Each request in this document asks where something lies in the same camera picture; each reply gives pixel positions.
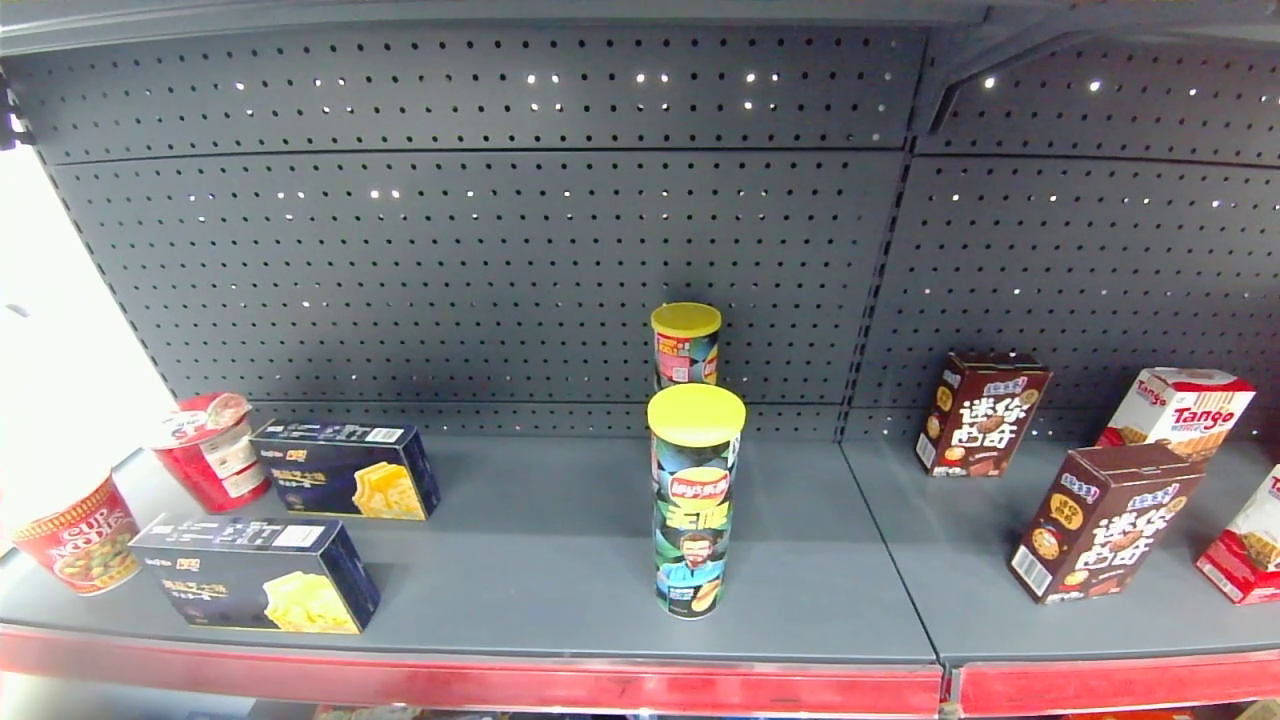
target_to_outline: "potato chip can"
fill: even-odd
[[[724,388],[687,383],[654,395],[648,416],[658,602],[695,620],[723,594],[746,406]]]
[[[13,528],[13,544],[79,594],[106,592],[138,571],[129,552],[138,524],[110,475],[61,510]]]
[[[183,400],[150,448],[206,512],[225,512],[270,488],[248,438],[250,405],[230,392]]]
[[[680,383],[716,384],[719,310],[701,302],[671,302],[649,315],[653,327],[654,389]]]

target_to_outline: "yellow plastic lid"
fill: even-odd
[[[703,337],[719,329],[719,310],[701,302],[671,302],[649,315],[649,324],[672,337]]]
[[[649,400],[649,429],[681,447],[728,442],[746,425],[746,405],[732,392],[703,383],[671,386]]]

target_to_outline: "red and white box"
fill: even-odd
[[[1222,370],[1147,368],[1096,445],[1158,442],[1192,462],[1208,460],[1256,392]]]
[[[1236,605],[1280,600],[1280,465],[1196,566]]]

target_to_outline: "red shelf edge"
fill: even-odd
[[[970,717],[1238,702],[1280,696],[1280,650],[1133,660],[972,662],[954,671],[956,687],[960,711]]]
[[[0,625],[0,669],[300,702],[936,717],[937,665],[522,660],[110,638]]]

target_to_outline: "red noodle cup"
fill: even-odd
[[[207,512],[253,502],[270,487],[248,442],[248,401],[230,392],[178,404],[151,443],[169,473]]]
[[[6,492],[5,502],[20,501]],[[8,507],[6,519],[20,511]],[[110,475],[61,510],[10,527],[15,546],[79,594],[106,592],[138,571],[129,552],[138,524]]]

